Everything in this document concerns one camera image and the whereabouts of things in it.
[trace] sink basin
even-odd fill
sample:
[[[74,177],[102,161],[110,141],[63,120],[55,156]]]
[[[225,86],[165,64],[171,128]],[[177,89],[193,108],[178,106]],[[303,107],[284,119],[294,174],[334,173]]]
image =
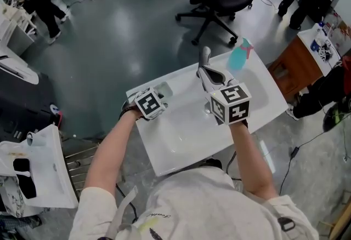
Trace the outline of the sink basin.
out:
[[[231,52],[210,60],[226,66]],[[127,96],[161,82],[173,92],[167,110],[153,121],[137,121],[140,136],[157,176],[194,164],[233,144],[227,125],[218,125],[205,108],[207,100],[202,83],[196,77],[197,64],[172,72],[127,92]],[[287,109],[287,103],[268,70],[254,51],[234,77],[244,82],[250,101],[249,131],[255,132]]]

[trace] hand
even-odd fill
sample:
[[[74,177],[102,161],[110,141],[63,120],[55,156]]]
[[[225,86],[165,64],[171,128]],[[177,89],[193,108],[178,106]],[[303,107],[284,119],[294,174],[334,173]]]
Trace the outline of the hand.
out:
[[[124,102],[122,106],[122,110],[125,110],[128,107],[133,107],[132,110],[127,111],[126,113],[132,113],[133,116],[135,117],[135,120],[138,120],[140,117],[143,116],[142,112],[140,109],[137,107],[136,103],[133,101],[130,104],[128,103],[128,100]]]
[[[245,127],[245,129],[248,129],[248,124],[247,124],[246,119],[229,125],[230,129],[240,129],[240,128],[244,128],[244,127]]]

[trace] wooden cabinet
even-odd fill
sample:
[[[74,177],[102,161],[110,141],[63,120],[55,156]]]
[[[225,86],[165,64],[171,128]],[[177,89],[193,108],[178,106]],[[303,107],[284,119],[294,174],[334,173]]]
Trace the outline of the wooden cabinet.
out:
[[[285,100],[322,76],[316,61],[298,36],[268,68]]]

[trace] shoe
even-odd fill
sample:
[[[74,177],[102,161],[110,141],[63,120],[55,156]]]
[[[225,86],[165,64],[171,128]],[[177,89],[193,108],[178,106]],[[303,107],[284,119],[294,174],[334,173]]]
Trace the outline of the shoe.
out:
[[[61,21],[61,24],[63,24],[66,20],[67,20],[67,18],[68,18],[68,16],[67,15],[65,15],[62,19],[60,19],[60,21]]]
[[[287,13],[287,9],[283,8],[283,2],[281,2],[278,6],[278,15],[283,17]]]
[[[294,106],[287,104],[288,105],[288,109],[285,111],[287,115],[289,115],[290,117],[292,117],[294,120],[298,121],[299,119],[297,117],[295,117],[294,113],[293,113],[293,109]]]
[[[337,102],[327,111],[323,119],[324,132],[328,132],[333,129],[345,116],[349,115],[351,112],[349,106],[350,103],[348,102],[346,104],[347,108],[345,108],[345,103],[343,101]]]
[[[56,41],[56,39],[59,38],[60,35],[61,35],[61,32],[59,32],[59,33],[58,33],[57,35],[55,35],[54,37],[50,38],[50,39],[49,39],[49,45],[53,44],[53,43]]]
[[[295,25],[289,24],[289,28],[299,31],[299,30],[301,30],[301,25],[300,26],[295,26]]]

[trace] wire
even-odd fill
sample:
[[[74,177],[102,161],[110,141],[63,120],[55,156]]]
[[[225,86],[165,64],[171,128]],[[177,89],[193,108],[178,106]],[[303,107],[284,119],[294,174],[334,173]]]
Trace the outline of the wire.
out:
[[[287,167],[287,172],[286,172],[286,174],[285,174],[285,177],[284,177],[284,179],[283,179],[283,182],[281,183],[279,195],[281,195],[281,190],[282,190],[282,188],[283,188],[283,184],[284,184],[285,179],[286,179],[286,177],[287,177],[287,175],[288,175],[288,173],[289,173],[289,171],[290,171],[290,164],[291,164],[291,161],[292,161],[292,158],[290,158],[290,160],[289,160],[289,166]]]
[[[123,196],[123,198],[126,197],[126,195],[123,193],[123,191],[120,189],[120,187],[118,186],[118,184],[116,184],[116,188],[117,190],[120,192],[120,194]],[[137,210],[135,208],[135,206],[132,204],[132,202],[129,203],[129,205],[132,207],[133,212],[134,212],[134,219],[132,221],[132,223],[135,223],[138,220],[138,215],[137,215]]]
[[[234,154],[233,154],[233,156],[231,157],[231,159],[230,159],[230,161],[228,162],[228,165],[227,165],[227,167],[226,167],[226,169],[225,169],[225,173],[227,174],[227,175],[229,175],[228,174],[228,170],[229,170],[229,166],[231,165],[231,163],[233,162],[233,160],[234,160],[234,158],[236,157],[236,151],[234,151]],[[241,181],[241,179],[237,179],[237,178],[231,178],[233,181]]]
[[[345,149],[345,158],[346,159],[351,159],[351,157],[348,156],[348,153],[347,153],[347,148],[346,148],[346,139],[345,139],[345,126],[344,128],[342,129],[342,133],[344,135],[344,149]]]
[[[274,3],[272,2],[272,1],[270,1],[270,0],[261,0],[264,4],[266,4],[266,5],[268,5],[268,6],[273,6],[274,7],[274,10],[277,10],[277,7],[275,7],[275,5],[274,5]]]
[[[344,117],[342,120],[340,120],[337,124],[335,124],[335,126],[337,126],[339,123],[341,123],[344,119],[348,118],[350,115],[351,115],[351,113],[350,113],[348,116]],[[344,130],[344,128],[343,128],[343,132],[344,132],[344,148],[345,148],[345,151],[346,151],[346,157],[348,157],[348,156],[347,156],[346,144],[345,144],[345,130]],[[326,132],[322,132],[322,133],[320,133],[319,135],[317,135],[316,137],[314,137],[313,139],[309,140],[308,142],[305,142],[304,144],[302,144],[302,145],[297,146],[297,147],[294,148],[294,150],[293,150],[292,153],[290,154],[289,165],[288,165],[288,168],[287,168],[287,172],[286,172],[286,174],[285,174],[285,177],[284,177],[284,179],[283,179],[283,182],[281,183],[279,195],[281,195],[281,191],[282,191],[284,182],[285,182],[286,177],[287,177],[287,175],[288,175],[288,173],[289,173],[289,171],[290,171],[290,164],[291,164],[291,161],[295,158],[295,156],[296,156],[297,152],[299,151],[299,149],[300,149],[302,146],[308,144],[309,142],[312,142],[314,139],[318,138],[319,136],[323,135],[324,133],[326,133]]]

